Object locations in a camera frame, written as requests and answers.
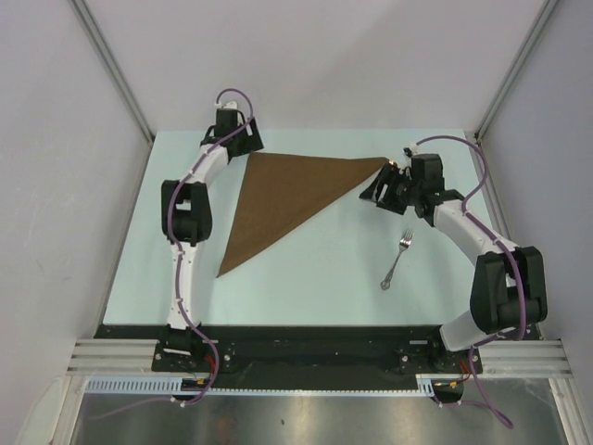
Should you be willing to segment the silver fork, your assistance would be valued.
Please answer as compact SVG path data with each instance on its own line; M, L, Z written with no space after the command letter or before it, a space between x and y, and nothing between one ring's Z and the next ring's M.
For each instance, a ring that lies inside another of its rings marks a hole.
M402 254L410 248L413 235L414 235L414 231L412 229L408 228L404 231L404 233L402 234L402 237L399 239L398 252L395 257L395 260L394 260L393 264L391 265L390 269L388 270L387 274L385 275L385 278L380 283L380 288L383 291L386 291L391 287L391 281L393 279L395 269L397 268L397 264L402 256Z

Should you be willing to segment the brown cloth napkin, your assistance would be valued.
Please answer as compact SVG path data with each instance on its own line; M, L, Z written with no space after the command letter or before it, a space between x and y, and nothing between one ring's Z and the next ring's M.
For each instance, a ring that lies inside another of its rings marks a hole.
M373 176L387 159L248 157L218 276L232 271Z

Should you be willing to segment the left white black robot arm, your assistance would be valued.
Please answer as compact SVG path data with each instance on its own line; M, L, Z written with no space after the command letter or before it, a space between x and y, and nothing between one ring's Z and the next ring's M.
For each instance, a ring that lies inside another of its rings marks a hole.
M168 333L161 343L184 370L195 370L205 359L206 340L194 331L191 299L194 270L213 229L208 187L232 159L262 148L255 118L234 101L218 103L196 162L181 179L161 185L161 228L172 254Z

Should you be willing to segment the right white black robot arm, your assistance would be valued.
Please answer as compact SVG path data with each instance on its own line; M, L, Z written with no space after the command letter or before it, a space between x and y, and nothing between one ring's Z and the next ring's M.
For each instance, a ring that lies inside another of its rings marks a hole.
M405 167L384 164L360 199L397 214L416 215L446 235L474 267L470 307L440 329L441 340L427 349L427 360L448 372L461 350L497 336L522 337L530 324L549 313L542 253L520 247L487 227L467 208L467 198L445 186L437 154L410 155Z

